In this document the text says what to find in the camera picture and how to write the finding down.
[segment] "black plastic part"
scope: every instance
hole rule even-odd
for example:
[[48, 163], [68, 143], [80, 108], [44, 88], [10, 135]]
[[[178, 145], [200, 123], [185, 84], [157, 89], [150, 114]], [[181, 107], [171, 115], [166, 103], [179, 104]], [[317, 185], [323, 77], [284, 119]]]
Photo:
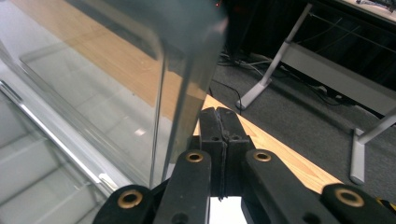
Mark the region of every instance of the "black plastic part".
[[251, 149], [256, 149], [256, 146], [254, 146], [254, 143], [253, 143], [253, 140], [251, 140], [251, 137], [249, 136], [249, 135], [247, 135], [247, 138], [248, 138], [248, 141], [249, 141], [249, 144], [248, 144], [248, 150], [251, 150]]
[[188, 150], [180, 154], [154, 223], [208, 222], [210, 160], [209, 154], [202, 150]]
[[[121, 208], [118, 204], [119, 197], [123, 192], [128, 190], [140, 192], [143, 196], [142, 201], [132, 208]], [[123, 187], [110, 195], [96, 215], [93, 224], [151, 223], [154, 218], [153, 202], [153, 195], [149, 189], [137, 185]]]
[[191, 139], [189, 149], [200, 149], [201, 148], [201, 136], [194, 135]]
[[[361, 197], [362, 204], [359, 203], [356, 195], [349, 193], [350, 191]], [[389, 210], [367, 193], [351, 186], [328, 185], [323, 189], [320, 201], [342, 223], [396, 223], [396, 216]]]
[[338, 223], [276, 154], [250, 150], [244, 169], [271, 223]]
[[245, 199], [241, 201], [242, 212], [244, 213], [247, 224], [267, 224], [271, 223], [260, 204], [251, 203]]
[[154, 212], [157, 213], [158, 208], [160, 207], [161, 200], [163, 199], [163, 194], [165, 193], [166, 187], [168, 187], [169, 179], [163, 181], [159, 186], [155, 187], [151, 190], [152, 195], [154, 196]]
[[243, 171], [242, 160], [251, 146], [250, 138], [237, 115], [230, 109], [218, 107], [217, 109], [222, 124], [222, 137], [227, 143], [225, 162], [225, 195], [242, 195]]
[[200, 118], [201, 147], [212, 158], [211, 196], [222, 199], [224, 195], [224, 172], [226, 144], [221, 135], [221, 123], [215, 108], [201, 111]]

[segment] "desk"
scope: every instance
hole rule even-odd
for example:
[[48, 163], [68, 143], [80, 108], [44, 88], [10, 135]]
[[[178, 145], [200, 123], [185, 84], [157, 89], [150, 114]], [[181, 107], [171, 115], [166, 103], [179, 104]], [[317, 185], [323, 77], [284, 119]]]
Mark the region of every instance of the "desk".
[[278, 64], [283, 62], [362, 105], [386, 115], [365, 134], [359, 129], [355, 130], [350, 178], [354, 183], [361, 185], [364, 183], [364, 144], [396, 121], [396, 92], [292, 43], [313, 5], [329, 9], [384, 34], [396, 36], [396, 19], [384, 8], [358, 5], [351, 0], [308, 0], [303, 13], [279, 48], [263, 78], [236, 102], [236, 106], [241, 109], [247, 108], [271, 83], [271, 75]]

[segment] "glass panel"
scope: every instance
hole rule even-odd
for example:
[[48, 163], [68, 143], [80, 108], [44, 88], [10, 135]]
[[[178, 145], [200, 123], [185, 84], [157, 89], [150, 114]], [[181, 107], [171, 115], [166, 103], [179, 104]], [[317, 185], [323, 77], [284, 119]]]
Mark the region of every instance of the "glass panel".
[[227, 20], [215, 4], [0, 5], [3, 58], [13, 71], [132, 183], [161, 183], [189, 145], [222, 47]]
[[0, 223], [92, 223], [105, 196], [0, 92]]

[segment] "metal bar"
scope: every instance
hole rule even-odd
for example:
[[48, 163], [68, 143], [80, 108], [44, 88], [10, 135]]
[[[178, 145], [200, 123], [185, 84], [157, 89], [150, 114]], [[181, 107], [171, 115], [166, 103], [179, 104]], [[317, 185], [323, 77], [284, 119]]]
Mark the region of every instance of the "metal bar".
[[246, 109], [268, 86], [271, 82], [271, 75], [274, 73], [277, 65], [279, 64], [280, 60], [282, 59], [285, 51], [288, 49], [291, 40], [294, 38], [297, 31], [300, 29], [301, 24], [303, 23], [305, 17], [309, 14], [309, 10], [311, 9], [312, 5], [307, 4], [303, 13], [300, 15], [300, 18], [294, 24], [293, 28], [291, 29], [288, 37], [283, 42], [282, 46], [278, 50], [275, 58], [272, 60], [270, 66], [268, 67], [267, 71], [265, 72], [262, 80], [258, 82], [252, 89], [250, 89], [240, 101], [236, 102], [236, 106], [240, 109]]
[[396, 107], [393, 108], [384, 118], [382, 118], [376, 125], [368, 131], [362, 133], [358, 137], [360, 144], [366, 144], [377, 135], [384, 132], [388, 127], [396, 123]]
[[290, 44], [282, 58], [282, 63], [384, 116], [396, 106], [395, 91], [295, 43]]
[[352, 155], [350, 161], [350, 180], [357, 184], [364, 184], [364, 151], [365, 145], [359, 143], [358, 138], [359, 135], [362, 134], [363, 131], [360, 129], [355, 129], [353, 133], [353, 143], [352, 143]]
[[11, 99], [11, 101], [16, 105], [22, 103], [22, 98], [14, 90], [12, 90], [4, 80], [0, 80], [0, 91], [9, 97], [9, 99]]

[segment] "brass screw hole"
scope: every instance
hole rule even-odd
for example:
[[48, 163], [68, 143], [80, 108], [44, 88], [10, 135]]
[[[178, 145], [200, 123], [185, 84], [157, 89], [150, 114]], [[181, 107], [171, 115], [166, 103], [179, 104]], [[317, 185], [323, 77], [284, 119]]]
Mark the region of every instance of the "brass screw hole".
[[364, 206], [363, 198], [350, 189], [337, 189], [335, 191], [335, 197], [337, 197], [340, 202], [352, 207]]
[[190, 162], [200, 162], [204, 159], [204, 156], [201, 155], [200, 153], [191, 152], [191, 153], [187, 154], [186, 159], [187, 159], [187, 161], [190, 161]]
[[270, 161], [271, 156], [264, 152], [256, 152], [254, 153], [254, 159], [257, 161]]
[[118, 204], [121, 208], [133, 208], [139, 205], [143, 200], [143, 195], [135, 189], [124, 191], [119, 197]]

